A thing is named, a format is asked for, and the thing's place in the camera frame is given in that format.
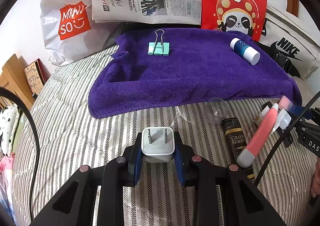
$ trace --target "black cable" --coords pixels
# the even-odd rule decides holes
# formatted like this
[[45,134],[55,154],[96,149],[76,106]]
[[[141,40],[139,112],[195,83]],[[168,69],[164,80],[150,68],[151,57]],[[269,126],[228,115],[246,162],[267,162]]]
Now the black cable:
[[32,213],[32,193],[33,193],[33,188],[35,186],[35,181],[36,181],[36,174],[38,170],[38,164],[39,164],[39,158],[40,158],[40,144],[39,144],[39,138],[38,138],[38,133],[36,129],[35,122],[33,121],[33,118],[28,110],[28,108],[25,106],[22,100],[20,100],[19,97],[17,97],[15,94],[12,92],[8,91],[5,88],[0,87],[0,96],[3,96],[10,101],[13,101],[20,109],[23,110],[24,114],[28,118],[28,121],[30,122],[33,136],[35,137],[35,142],[36,142],[36,162],[35,162],[35,168],[33,171],[32,175],[32,180],[31,180],[31,186],[30,186],[30,194],[29,194],[29,212],[30,212],[30,220],[33,220],[33,213]]
[[311,105],[320,97],[320,91],[307,103],[307,105],[303,108],[302,112],[297,116],[297,118],[289,125],[289,127],[287,127],[286,130],[284,130],[284,133],[282,134],[281,137],[279,137],[279,139],[277,140],[276,144],[274,144],[274,146],[272,147],[270,153],[268,154],[265,162],[263,163],[258,176],[256,178],[256,180],[254,181],[254,185],[258,186],[260,183],[260,180],[264,174],[264,171],[266,170],[267,166],[270,163],[270,160],[272,158],[272,156],[274,155],[274,153],[276,152],[276,150],[278,149],[278,147],[280,146],[280,144],[282,143],[282,141],[285,139],[285,137],[287,136],[287,134],[293,129],[293,127],[295,126],[295,124],[298,122],[298,120],[301,119],[301,117],[303,116],[303,114],[305,114],[305,112],[311,107]]

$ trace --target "metal clip handle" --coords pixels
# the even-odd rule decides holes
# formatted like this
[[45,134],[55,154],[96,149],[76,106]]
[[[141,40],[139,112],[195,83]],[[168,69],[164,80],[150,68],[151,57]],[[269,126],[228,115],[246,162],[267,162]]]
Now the metal clip handle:
[[164,30],[163,30],[163,29],[157,29],[156,32],[155,32],[157,36],[156,36],[155,45],[153,46],[153,51],[152,51],[153,54],[155,53],[155,50],[156,50],[156,45],[157,45],[157,40],[158,40],[157,31],[159,31],[159,30],[162,31],[162,34],[161,34],[161,47],[162,47],[162,53],[164,53],[163,41],[162,41],[162,36],[163,36],[163,34],[164,34]]

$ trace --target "bed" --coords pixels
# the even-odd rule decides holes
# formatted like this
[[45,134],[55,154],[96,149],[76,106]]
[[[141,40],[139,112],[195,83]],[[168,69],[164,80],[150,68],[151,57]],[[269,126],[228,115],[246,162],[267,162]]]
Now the bed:
[[[84,164],[105,165],[134,143],[136,135],[148,126],[170,126],[179,131],[184,144],[211,163],[230,164],[226,141],[219,125],[211,125],[203,116],[205,103],[151,108],[107,118],[89,114],[88,94],[100,71],[111,61],[114,45],[64,67],[49,78],[31,108],[40,140],[40,162],[32,198],[36,216],[49,199]],[[304,104],[311,98],[302,80],[298,81]],[[266,101],[245,99],[229,101],[248,140],[256,130],[254,117]],[[274,209],[287,225],[298,225],[309,199],[316,157],[297,143],[280,146],[259,184]],[[264,145],[253,168],[257,175],[278,135]],[[28,198],[35,161],[34,137],[27,121],[17,147],[13,169],[13,202],[18,225],[29,224]],[[99,189],[94,213],[97,219]],[[194,193],[178,182],[173,161],[149,164],[143,161],[141,177],[135,188],[124,187],[125,225],[191,225]]]

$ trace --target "binder clip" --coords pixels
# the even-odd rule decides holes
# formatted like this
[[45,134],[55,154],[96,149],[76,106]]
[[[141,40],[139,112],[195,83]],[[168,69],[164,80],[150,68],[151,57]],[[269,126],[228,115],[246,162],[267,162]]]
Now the binder clip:
[[[157,42],[158,34],[157,31],[162,31],[161,34],[161,43]],[[164,34],[164,30],[157,29],[156,30],[156,41],[149,42],[148,55],[158,55],[158,56],[168,56],[169,55],[169,43],[163,43],[162,36]]]

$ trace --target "nike bag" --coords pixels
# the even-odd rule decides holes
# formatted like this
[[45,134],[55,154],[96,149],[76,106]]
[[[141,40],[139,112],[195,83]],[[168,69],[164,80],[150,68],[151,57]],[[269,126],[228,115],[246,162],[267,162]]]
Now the nike bag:
[[320,45],[303,30],[300,19],[288,14],[268,4],[259,46],[287,73],[304,80],[319,66]]

